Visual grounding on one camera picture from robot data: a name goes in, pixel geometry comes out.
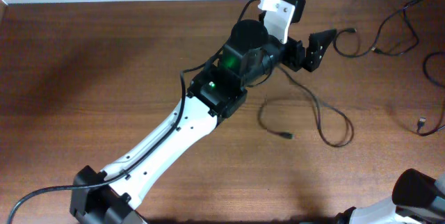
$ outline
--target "green light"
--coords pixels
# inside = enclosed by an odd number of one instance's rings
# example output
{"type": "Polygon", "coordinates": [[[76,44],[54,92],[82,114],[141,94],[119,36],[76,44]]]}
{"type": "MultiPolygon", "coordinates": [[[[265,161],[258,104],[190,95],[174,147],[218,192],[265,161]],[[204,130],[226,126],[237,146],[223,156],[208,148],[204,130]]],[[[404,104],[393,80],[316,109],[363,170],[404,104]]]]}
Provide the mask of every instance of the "green light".
{"type": "Polygon", "coordinates": [[[225,66],[228,68],[234,67],[236,62],[237,62],[236,57],[230,56],[229,58],[226,58],[225,66]]]}

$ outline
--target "cable connector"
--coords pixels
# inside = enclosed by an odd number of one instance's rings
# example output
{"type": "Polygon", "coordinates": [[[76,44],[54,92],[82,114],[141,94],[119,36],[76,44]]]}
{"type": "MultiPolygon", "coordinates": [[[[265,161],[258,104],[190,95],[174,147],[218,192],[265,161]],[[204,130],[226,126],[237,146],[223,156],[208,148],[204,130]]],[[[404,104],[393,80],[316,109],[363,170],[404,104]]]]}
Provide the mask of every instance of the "cable connector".
{"type": "Polygon", "coordinates": [[[293,134],[289,133],[289,132],[280,132],[278,133],[279,136],[292,140],[293,139],[293,134]]]}
{"type": "Polygon", "coordinates": [[[420,117],[419,121],[417,122],[417,133],[420,132],[420,129],[425,126],[426,118],[420,117]]]}
{"type": "Polygon", "coordinates": [[[380,50],[380,49],[378,49],[377,47],[373,47],[373,48],[371,48],[371,51],[373,51],[373,52],[376,53],[376,54],[383,54],[383,51],[380,50]]]}
{"type": "Polygon", "coordinates": [[[348,28],[348,29],[345,29],[345,32],[348,32],[348,33],[356,33],[356,32],[357,32],[357,29],[355,29],[355,28],[348,28]]]}

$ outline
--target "white robotic arm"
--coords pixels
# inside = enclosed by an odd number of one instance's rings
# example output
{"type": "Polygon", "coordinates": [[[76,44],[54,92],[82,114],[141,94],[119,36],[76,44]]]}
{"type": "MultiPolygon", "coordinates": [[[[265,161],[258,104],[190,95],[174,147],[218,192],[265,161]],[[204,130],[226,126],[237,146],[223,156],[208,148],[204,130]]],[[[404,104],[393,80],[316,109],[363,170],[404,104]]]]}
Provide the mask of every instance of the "white robotic arm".
{"type": "MultiPolygon", "coordinates": [[[[159,139],[171,128],[178,116],[178,103],[173,112],[134,149],[117,161],[105,166],[105,179],[119,175],[148,152],[159,139]]],[[[155,181],[178,159],[191,145],[210,134],[217,124],[217,117],[209,114],[210,108],[196,97],[186,97],[184,113],[178,128],[165,139],[141,164],[135,167],[126,177],[110,184],[118,194],[128,193],[129,206],[136,209],[155,181]]]]}
{"type": "Polygon", "coordinates": [[[408,216],[396,213],[396,205],[391,197],[375,203],[369,207],[354,210],[350,217],[350,224],[421,224],[408,216]]]}

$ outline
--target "black cable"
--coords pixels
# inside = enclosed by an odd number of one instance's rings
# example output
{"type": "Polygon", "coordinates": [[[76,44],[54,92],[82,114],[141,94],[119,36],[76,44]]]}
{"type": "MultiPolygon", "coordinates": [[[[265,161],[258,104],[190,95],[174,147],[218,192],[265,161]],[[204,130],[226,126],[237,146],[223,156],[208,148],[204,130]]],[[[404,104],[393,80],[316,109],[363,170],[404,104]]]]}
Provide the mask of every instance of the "black cable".
{"type": "Polygon", "coordinates": [[[238,20],[236,21],[237,23],[240,22],[241,19],[243,19],[244,13],[245,13],[246,10],[248,9],[249,5],[250,5],[252,2],[255,2],[255,1],[259,1],[259,0],[249,0],[249,1],[244,5],[243,11],[241,11],[241,14],[240,14],[239,17],[238,17],[238,20]]]}
{"type": "MultiPolygon", "coordinates": [[[[238,18],[238,22],[241,21],[241,19],[244,16],[245,11],[248,9],[248,6],[254,2],[254,1],[258,1],[258,0],[249,0],[246,5],[244,6],[243,11],[240,14],[240,17],[238,18]]],[[[129,166],[126,170],[122,171],[119,175],[108,179],[104,182],[98,183],[98,184],[88,184],[88,185],[65,185],[65,186],[50,186],[50,187],[46,187],[43,189],[38,189],[36,191],[33,191],[27,195],[25,195],[23,198],[21,198],[15,205],[14,207],[11,209],[9,216],[8,216],[8,220],[6,221],[7,224],[12,224],[13,223],[13,219],[14,219],[14,215],[17,212],[17,210],[20,208],[20,206],[22,206],[27,200],[31,199],[32,197],[35,197],[37,195],[43,194],[43,193],[49,193],[49,192],[54,192],[54,191],[73,191],[73,190],[79,190],[79,189],[95,189],[95,188],[99,188],[101,186],[106,186],[109,185],[113,182],[118,181],[119,179],[122,179],[124,176],[127,176],[128,173],[130,173],[135,167],[137,167],[138,165],[140,165],[151,153],[153,153],[153,151],[160,145],[162,144],[162,142],[167,139],[171,133],[177,128],[179,122],[181,121],[182,118],[182,114],[184,112],[184,107],[185,107],[185,101],[186,101],[186,83],[184,81],[184,74],[187,72],[192,72],[192,71],[196,71],[200,68],[208,68],[217,58],[219,53],[223,50],[223,48],[221,47],[208,61],[206,61],[205,63],[191,68],[191,69],[187,69],[187,70],[183,70],[180,72],[179,77],[181,79],[181,106],[179,107],[179,112],[178,112],[178,116],[177,119],[175,120],[175,122],[173,123],[172,127],[168,130],[167,133],[164,134],[164,136],[162,136],[161,139],[159,139],[159,141],[154,144],[154,146],[152,148],[150,148],[141,158],[139,158],[134,164],[132,164],[131,166],[129,166]]]]}
{"type": "MultiPolygon", "coordinates": [[[[435,86],[437,86],[437,87],[439,87],[439,88],[445,88],[445,83],[441,83],[441,82],[437,81],[436,79],[432,78],[432,77],[430,76],[430,74],[428,73],[428,69],[427,69],[426,65],[427,65],[428,61],[431,59],[431,57],[433,57],[433,56],[445,56],[445,51],[437,51],[437,52],[428,54],[428,55],[424,58],[424,60],[423,60],[423,64],[422,64],[423,74],[425,75],[426,79],[429,80],[429,81],[430,81],[432,84],[434,84],[435,86]]],[[[443,102],[443,104],[442,104],[442,112],[441,112],[441,114],[440,114],[439,121],[437,122],[435,128],[433,128],[433,129],[430,130],[430,131],[421,133],[420,130],[421,130],[421,128],[425,125],[425,121],[426,121],[426,118],[421,117],[421,118],[419,119],[419,121],[417,122],[417,131],[416,131],[416,134],[419,135],[419,136],[424,137],[424,136],[429,136],[429,135],[431,135],[431,134],[435,134],[435,133],[437,133],[438,131],[440,131],[440,130],[442,130],[442,129],[445,129],[445,125],[442,124],[443,121],[444,121],[444,117],[445,117],[445,100],[444,100],[444,102],[443,102]]]]}
{"type": "Polygon", "coordinates": [[[412,1],[409,1],[409,2],[407,2],[407,3],[403,6],[403,8],[397,10],[396,12],[394,12],[394,13],[392,13],[390,16],[388,16],[385,20],[383,20],[383,22],[381,23],[381,25],[380,25],[379,28],[378,28],[377,35],[375,36],[375,39],[374,39],[373,44],[372,44],[372,45],[371,45],[365,52],[363,52],[363,53],[361,53],[361,54],[345,54],[345,53],[343,53],[342,51],[340,51],[340,50],[338,49],[338,47],[337,47],[337,40],[338,40],[339,36],[340,36],[342,33],[356,33],[356,32],[357,32],[357,29],[354,29],[354,28],[344,29],[344,30],[341,30],[340,32],[337,33],[337,35],[335,36],[334,40],[332,41],[332,45],[334,46],[335,51],[336,51],[338,54],[340,54],[341,56],[348,57],[348,58],[357,58],[357,57],[361,57],[361,56],[367,55],[370,51],[373,51],[373,52],[376,53],[376,54],[382,54],[382,55],[385,55],[385,56],[400,56],[400,55],[402,55],[402,54],[406,54],[407,52],[409,52],[410,50],[412,50],[413,48],[415,48],[415,47],[419,44],[419,42],[420,42],[420,39],[419,39],[419,37],[417,36],[416,31],[415,31],[414,28],[412,27],[412,25],[411,25],[411,23],[410,23],[410,21],[409,21],[409,19],[408,19],[408,16],[406,15],[406,10],[407,10],[407,8],[409,8],[410,6],[416,5],[416,4],[418,4],[419,2],[421,2],[421,1],[423,1],[423,0],[412,0],[412,1]],[[399,14],[399,13],[403,13],[403,21],[406,23],[407,27],[410,29],[412,35],[413,35],[414,38],[416,39],[416,42],[415,42],[412,46],[408,47],[407,49],[405,49],[405,50],[403,50],[403,51],[401,51],[401,52],[392,54],[392,53],[389,53],[389,52],[386,52],[386,51],[383,51],[383,50],[377,48],[376,45],[377,45],[378,38],[380,37],[380,32],[382,31],[382,28],[383,28],[383,26],[385,25],[385,23],[387,23],[392,17],[396,16],[396,15],[399,14]]]}
{"type": "Polygon", "coordinates": [[[269,65],[270,66],[269,66],[269,73],[267,74],[266,78],[264,78],[264,80],[260,81],[259,83],[256,83],[255,85],[247,85],[248,88],[254,88],[256,86],[259,86],[259,85],[263,84],[264,82],[266,82],[267,80],[269,80],[270,76],[272,76],[272,73],[273,73],[272,58],[270,57],[270,55],[267,55],[267,57],[269,57],[269,65]]]}
{"type": "Polygon", "coordinates": [[[440,87],[440,88],[445,88],[445,83],[440,83],[439,81],[433,79],[430,74],[428,74],[428,70],[426,68],[426,64],[428,63],[428,61],[431,59],[431,57],[433,56],[438,56],[438,55],[442,55],[445,56],[445,51],[437,51],[431,54],[428,54],[424,60],[423,60],[423,64],[422,64],[422,70],[423,70],[423,74],[425,75],[425,77],[431,81],[431,83],[433,83],[434,85],[440,87]]]}
{"type": "MultiPolygon", "coordinates": [[[[354,125],[351,122],[351,120],[348,118],[348,116],[346,116],[343,112],[341,112],[339,109],[336,109],[335,107],[329,105],[327,102],[324,102],[322,100],[320,100],[319,98],[317,98],[317,96],[315,96],[315,94],[308,88],[306,88],[304,85],[302,85],[301,83],[297,82],[285,69],[283,69],[283,67],[277,66],[278,69],[280,69],[281,71],[283,71],[283,73],[287,76],[287,78],[295,85],[297,85],[298,87],[300,87],[301,89],[303,89],[314,101],[315,103],[315,107],[316,107],[316,126],[317,126],[317,130],[318,130],[318,134],[320,135],[321,139],[323,140],[323,142],[326,145],[329,145],[330,147],[344,147],[346,145],[348,145],[349,143],[351,143],[351,141],[353,141],[354,139],[354,125]],[[339,115],[341,115],[346,122],[346,133],[348,133],[349,129],[350,129],[350,138],[342,143],[342,144],[334,144],[331,143],[330,141],[328,141],[323,133],[323,129],[321,127],[321,105],[333,110],[334,112],[338,113],[339,115]]],[[[258,122],[260,124],[260,126],[265,129],[266,131],[272,133],[272,134],[276,134],[278,136],[284,137],[284,138],[293,138],[293,134],[289,133],[289,132],[285,132],[285,131],[274,131],[271,130],[269,128],[267,128],[267,126],[262,122],[261,117],[264,111],[264,107],[267,105],[267,100],[261,105],[259,112],[258,112],[258,122]]]]}

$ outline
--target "wooden desk surface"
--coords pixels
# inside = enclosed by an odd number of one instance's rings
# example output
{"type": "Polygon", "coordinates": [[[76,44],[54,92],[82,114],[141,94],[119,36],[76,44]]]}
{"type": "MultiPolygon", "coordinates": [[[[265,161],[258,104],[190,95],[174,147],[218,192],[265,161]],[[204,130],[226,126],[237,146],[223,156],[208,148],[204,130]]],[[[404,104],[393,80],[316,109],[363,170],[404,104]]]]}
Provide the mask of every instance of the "wooden desk surface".
{"type": "MultiPolygon", "coordinates": [[[[310,33],[357,27],[362,49],[381,21],[408,0],[307,0],[290,36],[307,46],[310,33]]],[[[122,2],[10,5],[0,28],[0,223],[24,194],[71,184],[85,165],[100,170],[142,140],[180,97],[179,71],[212,55],[228,37],[245,1],[122,2]]],[[[276,72],[249,90],[247,102],[211,135],[187,150],[138,208],[148,218],[251,221],[333,216],[391,194],[398,176],[416,168],[445,172],[445,131],[436,124],[445,91],[423,76],[423,57],[445,50],[445,0],[425,0],[408,15],[421,44],[401,57],[347,59],[330,47],[320,68],[293,76],[353,121],[356,138],[343,149],[325,145],[311,104],[276,72]],[[264,97],[281,98],[256,115],[264,97]]],[[[248,17],[257,14],[251,8],[248,17]]],[[[410,39],[394,18],[378,43],[410,39]]],[[[339,41],[345,51],[357,38],[339,41]]],[[[430,72],[443,77],[445,60],[430,72]]],[[[344,121],[323,110],[323,127],[339,140],[344,121]]],[[[70,192],[27,202],[15,223],[76,223],[70,192]]]]}

